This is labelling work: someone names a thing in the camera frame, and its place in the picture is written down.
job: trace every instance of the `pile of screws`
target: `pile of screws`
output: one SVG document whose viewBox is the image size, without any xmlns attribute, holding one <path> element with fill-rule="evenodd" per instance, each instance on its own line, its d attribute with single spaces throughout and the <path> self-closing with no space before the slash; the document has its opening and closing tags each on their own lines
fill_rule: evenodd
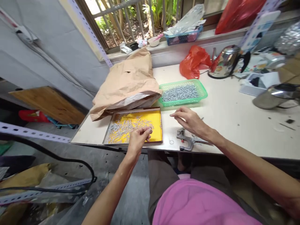
<svg viewBox="0 0 300 225">
<path fill-rule="evenodd" d="M 123 120 L 121 119 L 123 116 L 127 116 L 127 114 L 119 114 L 115 122 L 109 128 L 109 136 L 107 138 L 107 144 L 121 144 L 121 143 L 129 143 L 130 133 L 132 130 L 140 127 L 151 127 L 154 129 L 151 121 L 141 119 L 142 116 L 137 116 L 136 122 L 132 122 L 131 119 Z"/>
<path fill-rule="evenodd" d="M 171 102 L 171 101 L 198 98 L 198 97 L 199 94 L 195 85 L 189 84 L 185 86 L 178 86 L 164 91 L 162 94 L 162 101 Z"/>
</svg>

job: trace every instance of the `window sill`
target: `window sill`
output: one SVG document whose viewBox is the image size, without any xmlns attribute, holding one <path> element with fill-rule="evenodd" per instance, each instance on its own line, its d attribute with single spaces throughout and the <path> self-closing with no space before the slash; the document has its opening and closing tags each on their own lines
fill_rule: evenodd
<svg viewBox="0 0 300 225">
<path fill-rule="evenodd" d="M 276 21 L 274 22 L 273 25 L 285 22 L 285 21 L 290 21 L 291 19 L 295 19 L 298 18 L 300 15 L 300 10 L 293 10 L 293 11 L 288 11 L 288 12 L 283 12 L 279 15 L 279 17 L 276 19 Z M 221 38 L 222 40 L 227 40 L 232 38 L 233 36 L 235 37 L 243 37 L 246 32 L 249 30 L 250 27 L 245 27 L 236 31 L 232 31 L 229 33 L 224 33 L 224 34 L 218 34 L 215 35 L 215 29 L 213 30 L 208 30 L 208 31 L 204 31 L 202 32 L 198 39 L 194 42 L 196 45 L 199 45 L 201 41 L 204 40 L 209 40 L 209 39 L 215 39 L 215 38 Z M 157 50 L 162 50 L 162 49 L 171 49 L 173 45 L 168 45 L 167 41 L 162 41 L 159 43 L 158 46 L 156 47 L 151 47 L 150 45 L 147 45 L 147 49 L 149 50 L 150 53 L 154 53 Z M 114 61 L 119 61 L 121 58 L 127 58 L 129 55 L 131 55 L 134 52 L 131 52 L 129 54 L 123 53 L 123 52 L 116 52 L 116 53 L 111 53 L 108 54 L 108 57 L 110 60 L 114 60 Z"/>
</svg>

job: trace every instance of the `brown pants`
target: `brown pants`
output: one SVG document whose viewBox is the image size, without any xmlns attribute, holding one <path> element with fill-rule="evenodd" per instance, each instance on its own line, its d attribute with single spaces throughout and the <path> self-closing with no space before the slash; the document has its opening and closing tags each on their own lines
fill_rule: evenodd
<svg viewBox="0 0 300 225">
<path fill-rule="evenodd" d="M 179 177 L 173 170 L 171 163 L 163 151 L 148 150 L 148 168 L 150 189 L 148 217 L 150 224 L 152 224 L 154 212 L 160 197 L 168 187 L 179 180 Z M 222 191 L 238 203 L 248 215 L 254 217 L 262 224 L 266 224 L 260 215 L 233 192 L 221 168 L 211 166 L 193 167 L 191 170 L 191 178 L 209 184 Z"/>
</svg>

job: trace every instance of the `power cord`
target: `power cord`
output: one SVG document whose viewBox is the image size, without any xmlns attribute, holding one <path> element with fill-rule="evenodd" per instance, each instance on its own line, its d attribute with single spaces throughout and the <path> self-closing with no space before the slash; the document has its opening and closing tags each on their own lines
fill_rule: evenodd
<svg viewBox="0 0 300 225">
<path fill-rule="evenodd" d="M 206 73 L 206 72 L 208 72 L 209 70 L 207 70 L 207 71 L 205 71 L 205 72 L 203 72 L 203 73 Z M 201 73 L 201 74 L 203 74 L 203 73 Z"/>
<path fill-rule="evenodd" d="M 22 137 L 17 137 L 17 136 L 11 135 L 11 134 L 0 133 L 0 140 L 16 141 L 16 142 L 26 144 L 26 145 L 28 145 L 32 148 L 35 148 L 36 150 L 56 159 L 58 161 L 81 163 L 89 169 L 89 171 L 91 172 L 91 175 L 92 175 L 91 182 L 88 184 L 87 188 L 79 189 L 79 190 L 56 190 L 56 189 L 40 188 L 40 187 L 6 187 L 6 188 L 0 189 L 0 192 L 8 191 L 8 190 L 28 190 L 28 191 L 56 192 L 56 193 L 79 193 L 79 192 L 85 192 L 86 190 L 88 190 L 90 188 L 90 186 L 92 185 L 92 183 L 97 180 L 97 177 L 95 177 L 93 168 L 87 162 L 85 162 L 83 160 L 62 158 L 62 157 L 54 154 L 53 152 L 45 149 L 44 147 L 40 146 L 39 144 L 37 144 L 35 142 L 32 142 L 30 140 L 24 139 Z"/>
<path fill-rule="evenodd" d="M 24 23 L 24 17 L 23 17 L 23 14 L 22 14 L 22 11 L 21 11 L 21 7 L 20 7 L 20 5 L 19 5 L 18 0 L 16 0 L 16 6 L 17 6 L 17 9 L 18 9 L 18 13 L 19 13 L 20 19 L 21 19 L 21 24 L 22 24 L 23 27 L 26 28 L 27 32 L 28 32 L 29 35 L 30 35 L 31 40 L 29 41 L 29 45 L 28 45 L 28 43 L 27 43 L 25 40 L 23 40 L 23 39 L 18 35 L 18 33 L 22 33 L 22 31 L 20 31 L 20 30 L 16 32 L 18 38 L 19 38 L 19 39 L 20 39 L 20 40 L 21 40 L 28 48 L 30 48 L 32 51 L 34 51 L 35 53 L 37 53 L 37 54 L 38 54 L 39 56 L 41 56 L 43 59 L 45 59 L 45 60 L 46 60 L 51 66 L 53 66 L 53 67 L 54 67 L 61 75 L 63 75 L 63 77 L 66 78 L 69 82 L 73 83 L 74 85 L 76 85 L 76 86 L 78 86 L 78 87 L 80 87 L 80 88 L 82 88 L 82 89 L 84 89 L 84 90 L 86 90 L 86 91 L 88 91 L 88 92 L 92 92 L 92 93 L 97 94 L 97 92 L 90 91 L 90 90 L 88 90 L 88 89 L 82 87 L 81 85 L 76 84 L 76 83 L 73 82 L 72 80 L 70 80 L 70 79 L 69 79 L 68 77 L 66 77 L 60 70 L 58 70 L 58 69 L 56 68 L 56 66 L 53 65 L 53 64 L 47 59 L 47 57 L 43 56 L 40 52 L 36 51 L 36 50 L 31 46 L 31 45 L 34 44 L 34 39 L 33 39 L 33 36 L 32 36 L 31 31 L 28 29 L 28 27 L 27 27 L 27 26 L 25 25 L 25 23 Z"/>
<path fill-rule="evenodd" d="M 74 85 L 76 85 L 76 86 L 78 86 L 78 87 L 81 87 L 82 89 L 84 89 L 84 90 L 86 90 L 86 91 L 88 91 L 88 92 L 92 92 L 92 93 L 95 93 L 95 94 L 97 94 L 97 92 L 93 92 L 93 91 L 91 91 L 91 90 L 88 90 L 88 89 L 86 89 L 86 88 L 84 88 L 84 87 L 82 87 L 81 85 L 78 85 L 78 84 L 76 84 L 75 82 L 73 82 L 72 80 L 70 80 L 68 77 L 66 77 L 60 70 L 58 70 L 57 68 L 56 68 L 56 66 L 55 65 L 53 65 L 52 64 L 52 62 L 51 61 L 49 61 L 49 59 L 46 57 L 46 56 L 44 56 L 44 55 L 42 55 L 40 52 L 38 52 L 32 45 L 34 45 L 34 43 L 28 43 L 28 42 L 26 42 L 26 40 L 23 40 L 21 37 L 20 37 L 20 35 L 18 35 L 18 33 L 22 33 L 22 31 L 17 31 L 16 32 L 16 34 L 17 34 L 17 37 L 29 48 L 29 49 L 31 49 L 32 51 L 34 51 L 35 53 L 37 53 L 41 58 L 43 58 L 44 60 L 46 60 L 46 62 L 47 63 L 49 63 L 51 66 L 53 66 L 65 79 L 67 79 L 69 82 L 71 82 L 71 83 L 73 83 Z"/>
</svg>

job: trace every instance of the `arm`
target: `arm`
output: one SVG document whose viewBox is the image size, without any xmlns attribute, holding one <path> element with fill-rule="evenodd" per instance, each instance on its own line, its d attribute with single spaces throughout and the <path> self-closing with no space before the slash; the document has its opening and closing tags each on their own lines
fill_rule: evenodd
<svg viewBox="0 0 300 225">
<path fill-rule="evenodd" d="M 300 183 L 277 167 L 225 139 L 187 107 L 170 116 L 186 130 L 214 144 L 246 176 L 277 201 L 293 218 L 300 218 Z"/>
<path fill-rule="evenodd" d="M 94 202 L 82 225 L 110 224 L 124 188 L 141 154 L 143 143 L 145 140 L 149 141 L 150 133 L 152 130 L 148 127 L 138 128 L 131 132 L 126 156 L 112 180 Z"/>
</svg>

